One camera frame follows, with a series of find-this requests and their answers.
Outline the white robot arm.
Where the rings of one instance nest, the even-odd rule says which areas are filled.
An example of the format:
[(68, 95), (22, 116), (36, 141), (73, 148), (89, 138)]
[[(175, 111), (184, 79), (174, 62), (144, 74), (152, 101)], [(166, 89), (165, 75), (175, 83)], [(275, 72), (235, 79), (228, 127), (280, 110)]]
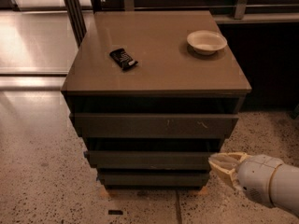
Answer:
[(242, 191), (252, 202), (299, 217), (298, 167), (279, 158), (244, 152), (216, 153), (208, 163), (227, 186)]

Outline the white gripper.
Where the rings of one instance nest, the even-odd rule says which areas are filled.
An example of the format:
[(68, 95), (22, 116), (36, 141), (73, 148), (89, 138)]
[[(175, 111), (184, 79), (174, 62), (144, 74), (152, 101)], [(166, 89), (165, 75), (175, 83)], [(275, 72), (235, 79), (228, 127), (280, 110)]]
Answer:
[(216, 165), (212, 170), (227, 186), (239, 189), (240, 185), (249, 200), (270, 208), (274, 206), (270, 198), (270, 183), (276, 169), (283, 164), (281, 159), (264, 154), (251, 157), (244, 152), (229, 152), (212, 154), (208, 162)]

